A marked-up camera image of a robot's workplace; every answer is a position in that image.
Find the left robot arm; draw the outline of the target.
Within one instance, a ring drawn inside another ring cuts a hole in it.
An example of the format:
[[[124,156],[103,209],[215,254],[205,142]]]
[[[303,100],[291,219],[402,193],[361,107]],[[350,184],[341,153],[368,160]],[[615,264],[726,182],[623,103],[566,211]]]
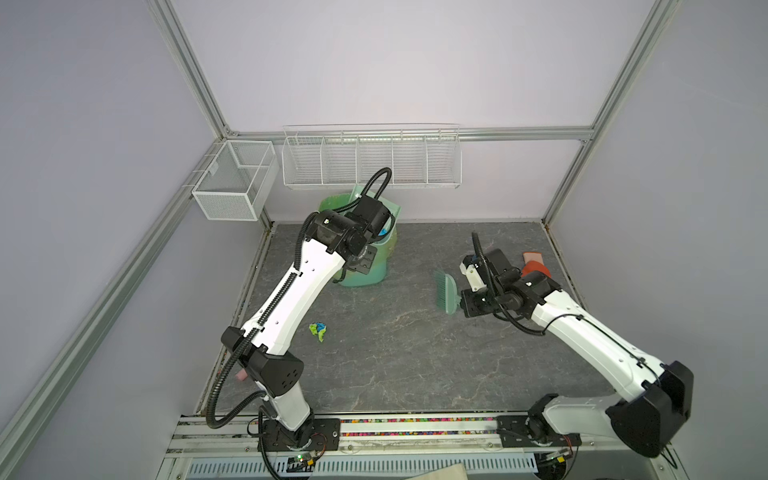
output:
[[[376,243],[394,230],[392,211],[381,195],[393,178],[383,167],[363,186],[359,196],[335,208],[310,213],[294,244],[293,260],[283,278],[257,312],[240,327],[229,327],[221,341],[229,353],[205,404],[206,424],[220,429],[247,406],[261,401],[268,416],[292,434],[305,432],[312,410],[300,387],[303,362],[289,348],[304,316],[334,276],[349,271],[367,274]],[[240,366],[256,392],[227,414],[217,413],[225,381]]]

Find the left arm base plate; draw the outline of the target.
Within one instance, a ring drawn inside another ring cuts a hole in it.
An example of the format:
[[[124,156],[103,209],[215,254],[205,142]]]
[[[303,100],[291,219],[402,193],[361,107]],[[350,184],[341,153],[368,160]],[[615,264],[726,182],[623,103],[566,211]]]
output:
[[[266,419],[260,439],[268,452],[336,451],[341,440],[339,418],[311,417],[298,430],[288,430],[282,423]]]

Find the mint green hand brush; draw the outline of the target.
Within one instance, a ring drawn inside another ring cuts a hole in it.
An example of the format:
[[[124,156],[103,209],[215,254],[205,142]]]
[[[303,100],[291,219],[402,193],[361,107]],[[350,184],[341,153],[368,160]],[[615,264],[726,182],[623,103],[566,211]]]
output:
[[[460,304],[460,295],[455,279],[444,271],[434,273],[437,308],[448,315],[456,313]]]

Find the mint green dustpan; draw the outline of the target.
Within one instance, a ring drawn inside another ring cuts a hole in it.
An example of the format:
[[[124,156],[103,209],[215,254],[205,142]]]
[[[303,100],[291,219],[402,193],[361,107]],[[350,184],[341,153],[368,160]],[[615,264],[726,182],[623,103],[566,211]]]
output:
[[[349,194],[349,201],[353,202],[361,197],[363,185],[358,185],[353,188]],[[386,223],[382,226],[381,230],[376,236],[376,243],[385,242],[389,237],[394,235],[397,225],[397,219],[401,213],[401,206],[392,202],[387,198],[386,194],[382,194],[378,201],[387,209],[389,215],[386,217]]]

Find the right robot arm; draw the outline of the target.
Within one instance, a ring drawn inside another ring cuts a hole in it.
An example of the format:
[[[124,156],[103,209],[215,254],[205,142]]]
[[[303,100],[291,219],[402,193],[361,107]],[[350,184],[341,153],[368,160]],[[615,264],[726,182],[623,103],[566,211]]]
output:
[[[647,458],[665,454],[692,413],[694,374],[632,345],[588,313],[548,274],[523,272],[499,249],[484,250],[477,233],[460,265],[469,286],[457,306],[468,318],[492,315],[524,334],[555,336],[600,373],[607,396],[547,394],[528,411],[538,445],[568,434],[617,439]]]

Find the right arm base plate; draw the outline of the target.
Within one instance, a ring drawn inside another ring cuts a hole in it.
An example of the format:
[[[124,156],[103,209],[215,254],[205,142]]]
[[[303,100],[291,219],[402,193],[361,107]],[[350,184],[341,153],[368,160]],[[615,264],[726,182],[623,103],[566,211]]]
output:
[[[556,433],[543,421],[527,414],[500,415],[496,422],[496,431],[504,448],[575,448],[582,445],[579,434]]]

